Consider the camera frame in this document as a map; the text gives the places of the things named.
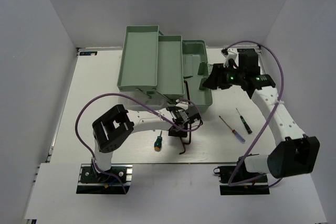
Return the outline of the long brown hex key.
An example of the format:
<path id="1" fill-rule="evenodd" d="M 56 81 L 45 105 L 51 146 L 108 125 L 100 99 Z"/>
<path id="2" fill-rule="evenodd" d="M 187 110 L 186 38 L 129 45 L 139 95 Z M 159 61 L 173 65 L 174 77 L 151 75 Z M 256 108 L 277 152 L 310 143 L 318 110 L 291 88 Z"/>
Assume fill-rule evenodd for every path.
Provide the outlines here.
<path id="1" fill-rule="evenodd" d="M 182 144 L 183 145 L 190 145 L 191 142 L 192 142 L 192 134 L 191 134 L 191 132 L 188 132 L 188 141 L 187 142 L 182 141 Z"/>

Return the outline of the green orange stubby screwdriver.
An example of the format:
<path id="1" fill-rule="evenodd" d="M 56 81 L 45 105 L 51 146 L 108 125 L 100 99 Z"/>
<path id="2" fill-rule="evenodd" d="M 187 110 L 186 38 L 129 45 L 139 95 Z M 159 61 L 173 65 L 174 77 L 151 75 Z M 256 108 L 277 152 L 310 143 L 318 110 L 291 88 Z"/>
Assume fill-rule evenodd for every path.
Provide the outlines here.
<path id="1" fill-rule="evenodd" d="M 155 142 L 154 142 L 154 150 L 159 152 L 162 148 L 162 131 L 157 136 Z"/>

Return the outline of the small brown hex key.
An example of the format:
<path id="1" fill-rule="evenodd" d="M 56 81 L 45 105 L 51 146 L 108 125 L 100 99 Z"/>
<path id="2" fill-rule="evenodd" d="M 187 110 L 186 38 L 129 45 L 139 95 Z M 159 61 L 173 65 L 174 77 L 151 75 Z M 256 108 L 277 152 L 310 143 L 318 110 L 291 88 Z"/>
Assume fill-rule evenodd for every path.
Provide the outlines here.
<path id="1" fill-rule="evenodd" d="M 186 152 L 186 146 L 189 145 L 188 142 L 184 142 L 183 139 L 180 137 L 180 141 L 181 141 L 181 144 L 182 144 L 182 147 L 183 147 L 183 151 L 180 152 L 179 154 L 182 155 Z"/>

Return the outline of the blue handled precision screwdriver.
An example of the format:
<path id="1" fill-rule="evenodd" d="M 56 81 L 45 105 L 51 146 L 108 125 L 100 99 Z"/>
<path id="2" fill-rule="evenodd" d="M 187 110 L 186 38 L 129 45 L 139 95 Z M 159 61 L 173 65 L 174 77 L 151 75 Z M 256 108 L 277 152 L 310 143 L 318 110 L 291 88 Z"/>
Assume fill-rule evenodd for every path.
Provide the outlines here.
<path id="1" fill-rule="evenodd" d="M 233 135 L 241 142 L 241 143 L 245 143 L 245 139 L 232 127 L 229 126 L 229 124 L 219 115 L 218 116 L 223 122 L 224 124 L 231 130 L 231 132 L 233 133 Z"/>

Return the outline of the black green precision screwdriver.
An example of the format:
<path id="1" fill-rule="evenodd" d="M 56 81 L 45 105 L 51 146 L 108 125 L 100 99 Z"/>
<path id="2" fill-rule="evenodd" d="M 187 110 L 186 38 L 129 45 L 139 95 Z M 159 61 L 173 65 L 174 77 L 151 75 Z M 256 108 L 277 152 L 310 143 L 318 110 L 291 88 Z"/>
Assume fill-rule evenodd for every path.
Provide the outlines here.
<path id="1" fill-rule="evenodd" d="M 244 119 L 244 117 L 240 114 L 239 110 L 236 108 L 238 114 L 239 114 L 239 118 L 242 121 L 245 130 L 247 131 L 248 134 L 251 134 L 253 131 L 251 130 L 250 126 L 247 124 L 246 120 Z"/>

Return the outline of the green toolbox with clear lid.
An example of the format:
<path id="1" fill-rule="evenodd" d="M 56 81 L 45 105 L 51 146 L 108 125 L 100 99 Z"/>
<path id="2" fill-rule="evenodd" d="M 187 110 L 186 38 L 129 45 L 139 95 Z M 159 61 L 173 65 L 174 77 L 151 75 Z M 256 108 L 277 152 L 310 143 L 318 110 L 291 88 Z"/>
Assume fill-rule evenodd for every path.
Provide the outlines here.
<path id="1" fill-rule="evenodd" d="M 204 113 L 213 104 L 212 92 L 202 86 L 209 76 L 206 43 L 164 35 L 158 25 L 128 26 L 125 32 L 117 87 L 153 109 L 179 98 L 190 100 Z"/>

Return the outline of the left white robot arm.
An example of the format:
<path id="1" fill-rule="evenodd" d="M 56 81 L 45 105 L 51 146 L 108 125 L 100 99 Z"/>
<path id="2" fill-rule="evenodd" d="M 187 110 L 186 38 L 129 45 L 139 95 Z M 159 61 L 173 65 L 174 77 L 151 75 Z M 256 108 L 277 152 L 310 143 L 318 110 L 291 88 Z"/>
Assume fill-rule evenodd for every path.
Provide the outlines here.
<path id="1" fill-rule="evenodd" d="M 158 111 L 129 114 L 122 104 L 117 104 L 92 124 L 95 139 L 93 176 L 101 182 L 110 178 L 113 152 L 133 133 L 159 130 L 167 131 L 169 136 L 183 138 L 202 124 L 200 112 L 195 106 L 187 109 L 168 106 Z"/>

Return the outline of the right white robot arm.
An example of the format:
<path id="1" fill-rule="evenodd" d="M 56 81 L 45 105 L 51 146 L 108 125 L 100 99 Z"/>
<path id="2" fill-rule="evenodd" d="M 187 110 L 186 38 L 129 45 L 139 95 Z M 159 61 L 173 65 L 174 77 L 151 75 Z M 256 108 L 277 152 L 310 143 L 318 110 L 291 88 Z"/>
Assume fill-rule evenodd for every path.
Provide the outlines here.
<path id="1" fill-rule="evenodd" d="M 258 106 L 272 131 L 275 149 L 268 155 L 246 154 L 239 158 L 229 182 L 234 177 L 247 182 L 256 174 L 271 174 L 280 179 L 313 171 L 320 142 L 315 136 L 308 136 L 293 120 L 281 102 L 276 84 L 268 74 L 261 74 L 258 53 L 242 50 L 234 53 L 223 49 L 225 62 L 212 66 L 209 77 L 202 85 L 211 90 L 229 89 L 239 86 Z"/>

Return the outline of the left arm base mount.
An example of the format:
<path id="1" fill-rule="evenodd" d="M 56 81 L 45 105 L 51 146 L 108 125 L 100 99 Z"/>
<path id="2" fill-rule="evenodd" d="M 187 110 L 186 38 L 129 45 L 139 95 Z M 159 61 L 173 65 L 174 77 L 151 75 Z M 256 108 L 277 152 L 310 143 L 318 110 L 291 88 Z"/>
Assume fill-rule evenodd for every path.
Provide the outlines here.
<path id="1" fill-rule="evenodd" d="M 115 177 L 96 172 L 90 164 L 82 164 L 76 194 L 124 195 L 129 191 L 132 179 L 131 164 L 112 165 L 108 173 L 116 175 L 123 183 L 124 189 Z"/>

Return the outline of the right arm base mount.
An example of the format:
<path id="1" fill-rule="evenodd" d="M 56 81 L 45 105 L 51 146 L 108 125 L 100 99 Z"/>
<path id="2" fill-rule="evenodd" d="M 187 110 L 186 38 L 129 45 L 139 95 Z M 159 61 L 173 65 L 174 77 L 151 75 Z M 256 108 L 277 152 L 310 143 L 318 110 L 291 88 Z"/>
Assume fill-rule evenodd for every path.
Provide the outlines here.
<path id="1" fill-rule="evenodd" d="M 260 177 L 258 173 L 238 172 L 229 185 L 229 179 L 235 169 L 234 165 L 217 166 L 213 169 L 214 175 L 219 178 L 221 196 L 251 196 L 269 195 L 268 178 Z"/>

